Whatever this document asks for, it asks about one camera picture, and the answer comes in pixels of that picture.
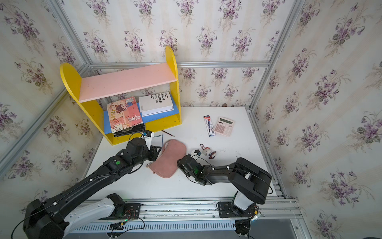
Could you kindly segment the pink corduroy bag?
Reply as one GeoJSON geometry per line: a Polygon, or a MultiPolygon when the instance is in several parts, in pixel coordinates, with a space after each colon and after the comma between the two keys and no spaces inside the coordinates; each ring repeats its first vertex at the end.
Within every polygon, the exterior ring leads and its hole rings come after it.
{"type": "Polygon", "coordinates": [[[178,169],[177,161],[187,153],[187,147],[176,139],[168,140],[162,148],[162,154],[154,162],[146,165],[153,174],[162,178],[172,177],[178,169]]]}

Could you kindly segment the white red plush keychain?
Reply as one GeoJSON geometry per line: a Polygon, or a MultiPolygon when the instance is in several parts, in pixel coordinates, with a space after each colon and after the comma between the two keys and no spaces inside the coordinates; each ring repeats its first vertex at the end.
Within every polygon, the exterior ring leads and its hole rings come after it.
{"type": "Polygon", "coordinates": [[[210,147],[206,147],[203,144],[200,144],[200,147],[202,149],[202,154],[209,159],[214,159],[216,157],[216,151],[212,150],[210,147]]]}

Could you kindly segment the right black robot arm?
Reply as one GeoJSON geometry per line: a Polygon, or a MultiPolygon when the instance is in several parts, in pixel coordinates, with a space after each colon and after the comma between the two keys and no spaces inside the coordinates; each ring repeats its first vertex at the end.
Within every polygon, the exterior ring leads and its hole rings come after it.
{"type": "Polygon", "coordinates": [[[201,165],[188,154],[179,159],[177,165],[187,177],[202,186],[232,184],[238,190],[233,205],[243,211],[253,203],[265,204],[269,190],[272,190],[271,174],[242,157],[229,165],[213,166],[201,165]]]}

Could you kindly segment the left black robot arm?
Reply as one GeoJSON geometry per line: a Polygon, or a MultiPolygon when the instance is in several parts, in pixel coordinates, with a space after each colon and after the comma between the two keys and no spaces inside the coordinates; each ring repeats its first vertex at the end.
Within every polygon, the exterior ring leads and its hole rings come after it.
{"type": "Polygon", "coordinates": [[[88,217],[73,216],[72,212],[104,187],[116,182],[146,160],[156,161],[160,146],[147,146],[142,138],[134,138],[125,149],[104,161],[88,177],[74,186],[44,201],[28,204],[22,229],[29,239],[62,239],[71,229],[91,222],[88,217]]]}

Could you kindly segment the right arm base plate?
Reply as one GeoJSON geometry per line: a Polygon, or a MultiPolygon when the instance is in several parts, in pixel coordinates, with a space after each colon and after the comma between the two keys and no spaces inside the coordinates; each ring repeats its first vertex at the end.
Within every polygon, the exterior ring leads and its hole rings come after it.
{"type": "Polygon", "coordinates": [[[220,218],[253,218],[259,213],[259,207],[253,203],[246,210],[236,207],[233,202],[217,202],[216,208],[220,218]]]}

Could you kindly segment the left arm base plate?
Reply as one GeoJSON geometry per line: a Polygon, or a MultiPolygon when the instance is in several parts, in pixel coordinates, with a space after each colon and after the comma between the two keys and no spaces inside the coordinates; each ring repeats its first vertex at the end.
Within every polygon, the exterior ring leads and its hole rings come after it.
{"type": "Polygon", "coordinates": [[[133,220],[138,219],[141,204],[128,203],[123,206],[117,206],[110,216],[101,218],[100,220],[133,220]]]}

